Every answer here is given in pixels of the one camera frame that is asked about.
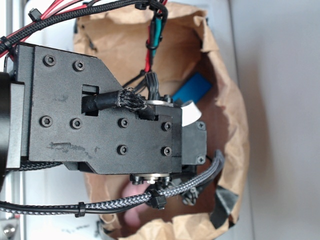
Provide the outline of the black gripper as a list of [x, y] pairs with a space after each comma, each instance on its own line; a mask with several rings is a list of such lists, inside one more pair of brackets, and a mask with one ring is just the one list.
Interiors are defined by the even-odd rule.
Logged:
[[146, 137], [147, 204], [162, 208], [166, 198], [182, 195], [186, 205], [194, 205], [207, 177], [197, 176], [197, 166], [206, 161], [206, 124], [193, 100], [173, 102], [147, 100], [151, 129]]

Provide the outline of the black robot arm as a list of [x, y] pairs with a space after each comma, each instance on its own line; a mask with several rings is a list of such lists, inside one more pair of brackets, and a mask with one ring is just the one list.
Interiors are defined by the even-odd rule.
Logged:
[[13, 68], [0, 75], [0, 177], [64, 165], [99, 175], [129, 175], [149, 181], [143, 194], [97, 203], [0, 209], [28, 215], [117, 213], [166, 198], [203, 183], [207, 132], [187, 105], [159, 94], [154, 73], [142, 97], [123, 88], [98, 58], [20, 43]]

